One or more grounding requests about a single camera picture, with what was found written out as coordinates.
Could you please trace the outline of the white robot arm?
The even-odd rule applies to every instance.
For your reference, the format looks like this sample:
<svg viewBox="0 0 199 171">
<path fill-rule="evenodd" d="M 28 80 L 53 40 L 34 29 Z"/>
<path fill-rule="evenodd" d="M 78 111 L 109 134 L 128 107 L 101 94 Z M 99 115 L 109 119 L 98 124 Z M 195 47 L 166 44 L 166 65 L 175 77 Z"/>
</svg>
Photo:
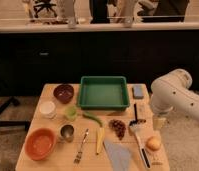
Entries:
<svg viewBox="0 0 199 171">
<path fill-rule="evenodd" d="M 165 115 L 173 109 L 183 111 L 199 121 L 199 95 L 189 90 L 191 85 L 192 77 L 184 69 L 175 69 L 152 82 L 149 105 L 155 130 L 164 125 Z"/>
</svg>

